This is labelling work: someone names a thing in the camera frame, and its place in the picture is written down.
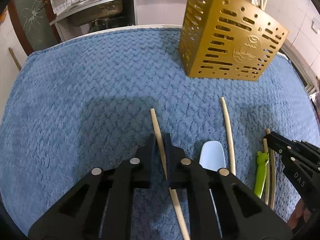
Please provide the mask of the person's right hand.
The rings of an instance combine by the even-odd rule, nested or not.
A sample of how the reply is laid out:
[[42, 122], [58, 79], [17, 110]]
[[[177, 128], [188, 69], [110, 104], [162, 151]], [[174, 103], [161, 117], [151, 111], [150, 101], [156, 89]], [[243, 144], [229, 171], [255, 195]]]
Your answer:
[[304, 222], [307, 222], [311, 217], [311, 212], [308, 210], [306, 205], [304, 204], [302, 198], [298, 201], [295, 210], [291, 214], [289, 220], [287, 221], [288, 226], [291, 229], [294, 229], [301, 218], [303, 218]]

